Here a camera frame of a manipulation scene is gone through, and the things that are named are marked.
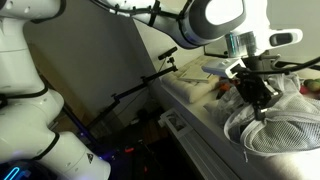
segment blue light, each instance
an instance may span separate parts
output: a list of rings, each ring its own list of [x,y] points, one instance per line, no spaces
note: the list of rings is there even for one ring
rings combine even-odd
[[[18,167],[13,168],[11,172],[4,178],[4,180],[12,180],[14,177],[16,177],[19,171],[20,171],[20,168]]]

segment white mesh bag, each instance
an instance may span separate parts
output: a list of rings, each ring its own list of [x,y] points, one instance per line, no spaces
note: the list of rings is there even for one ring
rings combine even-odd
[[[255,120],[253,107],[239,100],[237,91],[233,89],[224,95],[226,97],[222,98],[217,108],[224,107],[224,111],[217,113],[220,113],[219,117],[226,117],[232,111],[224,126],[227,138],[243,146],[247,152],[261,156],[319,148],[320,101],[299,93],[300,84],[296,74],[272,75],[269,82],[273,88],[281,90],[283,96],[268,109],[262,121]],[[230,97],[237,101],[235,104],[238,109],[232,109],[226,105],[228,102],[223,101]]]

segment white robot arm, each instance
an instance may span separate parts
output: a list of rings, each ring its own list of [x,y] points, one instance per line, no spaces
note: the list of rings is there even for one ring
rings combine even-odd
[[[187,49],[225,36],[232,56],[240,57],[258,55],[302,38],[300,30],[270,30],[267,0],[188,0],[181,12],[155,0],[91,1],[110,13],[158,29]],[[0,163],[34,159],[63,179],[105,180],[110,173],[107,162],[73,134],[48,130],[63,99],[45,88],[38,77],[23,36],[27,21],[54,18],[63,12],[64,4],[62,0],[0,0]],[[250,49],[252,43],[253,51],[243,54],[242,47]]]

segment led light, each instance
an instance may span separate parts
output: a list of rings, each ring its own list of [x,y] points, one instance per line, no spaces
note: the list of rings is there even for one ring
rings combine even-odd
[[[12,180],[14,177],[16,177],[19,171],[20,171],[20,168],[18,167],[13,168],[11,172],[4,178],[4,180]]]

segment mesh bag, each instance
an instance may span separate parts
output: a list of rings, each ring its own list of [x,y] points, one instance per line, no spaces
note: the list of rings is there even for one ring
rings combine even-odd
[[[224,132],[227,138],[245,148],[249,153],[270,156],[301,152],[320,147],[320,101],[309,99],[299,93],[299,78],[295,74],[272,75],[270,85],[283,92],[281,99],[266,112],[262,121],[255,120],[251,105],[234,110],[227,107],[219,117],[228,116]],[[239,100],[239,93],[225,96]]]

